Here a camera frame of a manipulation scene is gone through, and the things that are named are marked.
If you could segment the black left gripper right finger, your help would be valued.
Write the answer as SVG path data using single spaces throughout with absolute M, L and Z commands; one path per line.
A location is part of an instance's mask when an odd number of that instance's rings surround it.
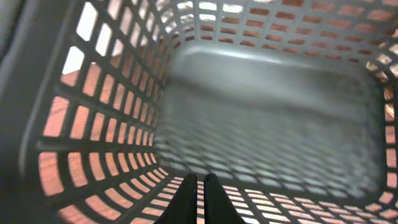
M 204 209 L 206 224 L 245 224 L 234 208 L 216 174 L 204 177 Z

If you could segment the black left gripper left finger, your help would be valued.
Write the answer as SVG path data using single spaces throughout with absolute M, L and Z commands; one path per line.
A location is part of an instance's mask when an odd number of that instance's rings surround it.
M 154 224 L 196 224 L 197 190 L 197 175 L 187 174 L 169 205 Z

